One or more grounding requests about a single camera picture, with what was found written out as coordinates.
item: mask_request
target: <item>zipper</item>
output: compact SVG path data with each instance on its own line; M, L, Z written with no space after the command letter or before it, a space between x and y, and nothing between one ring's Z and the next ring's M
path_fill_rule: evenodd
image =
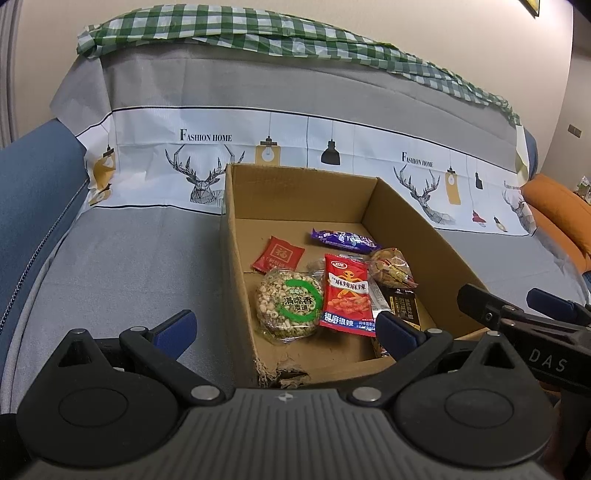
M37 259L37 256L41 252L41 249L46 244L46 242L49 239L51 233L56 229L57 224L60 223L60 221L61 221L62 218L64 218L64 215L68 211L68 208L70 208L70 206L72 206L72 203L74 203L74 200L76 200L76 197L78 197L78 195L80 194L80 192L82 191L82 189L88 184L88 182L89 182L89 179L86 179L85 182L80 186L80 188L78 189L78 191L76 192L76 194L70 199L70 201L66 205L66 208L64 208L64 210L62 211L62 213L60 214L60 216L57 218L57 220L51 226L51 228L49 229L49 231L46 233L45 237L43 237L43 240L41 240L41 243L39 244L39 246L35 250L35 253L33 253L32 257L29 259L29 262L27 263L27 266L25 267L25 271L22 273L21 278L18 279L17 286L15 287L14 292L12 292L12 297L10 298L10 301L8 302L8 305L6 307L6 310L4 310L4 314L2 315L2 319L0 320L0 335L2 334L2 330L4 329L4 324L6 324L6 320L8 318L8 315L10 314L10 311L12 310L12 307L14 305L14 302L17 300L18 292L20 291L20 289L22 288L23 284L25 283L25 279L27 277L27 274L29 273L29 270L33 266L33 263Z

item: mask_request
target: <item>beige wall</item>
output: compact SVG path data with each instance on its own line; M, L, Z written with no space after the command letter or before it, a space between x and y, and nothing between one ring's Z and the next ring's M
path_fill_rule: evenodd
M569 133L569 124L583 131ZM542 173L573 189L591 178L591 24L575 11L569 81Z
M18 133L51 118L49 101L76 56L76 35L150 0L23 0L17 39ZM446 67L506 97L546 156L566 88L573 10L544 0L232 0L338 25Z

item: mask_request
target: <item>red snack bag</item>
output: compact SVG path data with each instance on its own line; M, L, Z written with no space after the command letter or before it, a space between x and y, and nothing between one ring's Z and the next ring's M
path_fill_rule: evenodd
M325 255L326 291L320 325L341 332L375 337L368 269L363 262Z
M285 240L271 237L267 248L251 266L255 270L268 273L273 268L295 270L305 248L295 247Z

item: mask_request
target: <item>blue gripper pad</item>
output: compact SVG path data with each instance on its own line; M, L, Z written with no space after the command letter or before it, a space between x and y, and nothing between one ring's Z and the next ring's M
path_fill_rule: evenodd
M531 309L559 322L576 323L577 312L571 301L561 299L539 288L532 288L527 294Z
M427 336L411 327L392 312L380 312L375 320L378 342L396 361L408 355L427 340Z
M182 310L148 332L147 339L175 360L197 338L197 319L191 310Z

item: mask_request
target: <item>printed deer head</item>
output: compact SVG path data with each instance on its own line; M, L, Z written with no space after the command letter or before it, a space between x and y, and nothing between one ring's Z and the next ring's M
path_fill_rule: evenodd
M187 162L184 166L182 162L179 162L178 153L183 149L184 146L184 144L181 145L181 147L174 153L172 160L170 160L170 155L168 154L168 151L166 149L164 150L164 152L166 153L168 163L170 163L176 171L182 173L183 175L186 175L187 181L189 183L195 185L193 187L193 191L191 192L191 201L194 203L210 203L214 200L217 200L217 197L220 194L218 193L218 190L216 192L212 191L212 185L219 182L220 176L223 175L225 172L225 168L222 167L222 162L220 161L220 158L217 158L217 167L209 171L209 175L206 179L201 180L197 177L197 173L195 172L195 170L191 168L191 156L188 157ZM229 163L236 163L236 156L234 155L234 153L232 153L232 151L228 148L227 145L224 145L224 147L226 147L226 150L228 150L230 154ZM242 156L240 157L240 160L238 160L238 163L242 163L245 153L245 151L242 152Z
M523 197L521 195L518 196L517 206L514 207L513 203L507 198L506 190L504 190L503 200L507 205L511 207L511 210L513 210L513 212L517 215L519 223L521 224L523 229L528 233L533 233L535 230L535 221L533 219L533 215L529 211L525 211L525 207L527 206L527 204Z
M421 205L421 207L427 206L427 202L431 199L431 195L429 195L429 194L431 192L434 192L435 190L437 190L437 187L439 187L439 180L441 179L441 177L438 177L437 180L435 180L435 176L433 175L433 172L431 170L429 170L429 173L431 174L432 182L431 182L431 184L429 184L429 181L425 180L425 182L427 183L427 188L425 188L423 190L422 195L419 195L417 193L417 189L412 184L413 177L409 176L408 180L406 180L404 178L404 169L406 167L407 167L406 165L402 167L402 170L400 170L400 174L398 174L396 172L396 168L394 167L394 174L396 175L396 178L404 187L406 187L410 191L411 197L413 197Z
M423 189L423 194L419 195L417 193L417 189L413 186L412 176L409 176L408 180L404 178L404 169L406 167L406 165L402 167L400 174L396 171L396 167L393 167L394 174L396 175L396 178L400 184L409 190L411 197L418 202L432 222L439 223L441 225L454 225L456 221L450 215L437 212L428 205L428 201L431 199L431 192L434 192L437 190L437 187L439 187L439 180L441 179L441 176L439 176L436 180L433 172L429 170L429 173L431 174L431 183L429 183L428 180L425 180L427 187Z

